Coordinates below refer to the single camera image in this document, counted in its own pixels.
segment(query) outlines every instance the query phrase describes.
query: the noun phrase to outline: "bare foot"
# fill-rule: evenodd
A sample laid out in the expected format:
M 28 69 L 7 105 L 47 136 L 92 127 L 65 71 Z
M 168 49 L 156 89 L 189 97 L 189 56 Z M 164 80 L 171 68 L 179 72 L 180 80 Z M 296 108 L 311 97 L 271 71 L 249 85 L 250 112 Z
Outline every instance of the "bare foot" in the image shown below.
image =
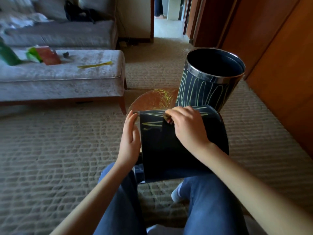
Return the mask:
M 164 15 L 156 16 L 155 18 L 157 18 L 157 19 L 166 19 L 166 17 Z

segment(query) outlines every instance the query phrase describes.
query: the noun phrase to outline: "black backpack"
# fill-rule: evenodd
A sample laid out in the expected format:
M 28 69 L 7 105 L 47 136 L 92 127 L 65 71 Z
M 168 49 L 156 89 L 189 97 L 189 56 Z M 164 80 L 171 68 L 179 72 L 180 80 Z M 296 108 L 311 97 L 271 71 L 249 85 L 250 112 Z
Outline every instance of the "black backpack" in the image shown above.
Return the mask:
M 65 2 L 64 10 L 69 21 L 92 22 L 95 24 L 101 20 L 100 15 L 94 9 L 83 10 L 68 0 Z

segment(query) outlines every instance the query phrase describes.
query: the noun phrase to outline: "person's left hand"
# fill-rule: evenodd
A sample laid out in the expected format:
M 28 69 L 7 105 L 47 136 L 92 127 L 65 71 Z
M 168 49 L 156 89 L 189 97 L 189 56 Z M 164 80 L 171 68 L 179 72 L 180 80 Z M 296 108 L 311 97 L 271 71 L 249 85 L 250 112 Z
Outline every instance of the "person's left hand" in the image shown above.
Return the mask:
M 138 114 L 133 114 L 131 110 L 126 117 L 116 160 L 116 164 L 125 168 L 127 172 L 135 166 L 140 152 L 140 135 L 137 126 L 135 126 L 137 116 Z

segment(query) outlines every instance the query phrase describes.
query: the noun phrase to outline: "hand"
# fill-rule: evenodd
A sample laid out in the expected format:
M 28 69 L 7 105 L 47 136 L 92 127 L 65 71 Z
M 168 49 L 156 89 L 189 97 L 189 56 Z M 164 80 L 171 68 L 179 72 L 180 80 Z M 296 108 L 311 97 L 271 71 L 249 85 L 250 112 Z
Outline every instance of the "hand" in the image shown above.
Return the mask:
M 173 119 L 175 134 L 179 141 L 191 154 L 197 157 L 198 151 L 210 143 L 200 112 L 191 106 L 185 108 L 177 106 L 171 110 L 166 110 L 165 113 Z
M 133 114 L 131 110 L 126 117 L 119 154 L 115 163 L 125 168 L 127 173 L 135 166 L 140 152 L 140 135 L 137 126 L 135 126 L 137 116 L 138 114 Z

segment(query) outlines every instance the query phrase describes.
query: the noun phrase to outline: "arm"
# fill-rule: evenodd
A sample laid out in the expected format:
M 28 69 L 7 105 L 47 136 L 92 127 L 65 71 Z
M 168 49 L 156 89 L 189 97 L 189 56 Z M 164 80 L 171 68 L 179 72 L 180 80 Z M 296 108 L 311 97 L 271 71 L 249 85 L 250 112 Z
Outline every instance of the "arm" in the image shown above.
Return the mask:
M 93 234 L 123 179 L 135 165 L 140 150 L 137 113 L 128 114 L 112 169 L 83 201 L 53 230 L 51 235 Z
M 198 111 L 192 107 L 167 110 L 181 143 L 209 167 L 233 192 L 269 235 L 313 234 L 313 218 L 264 184 L 209 142 Z

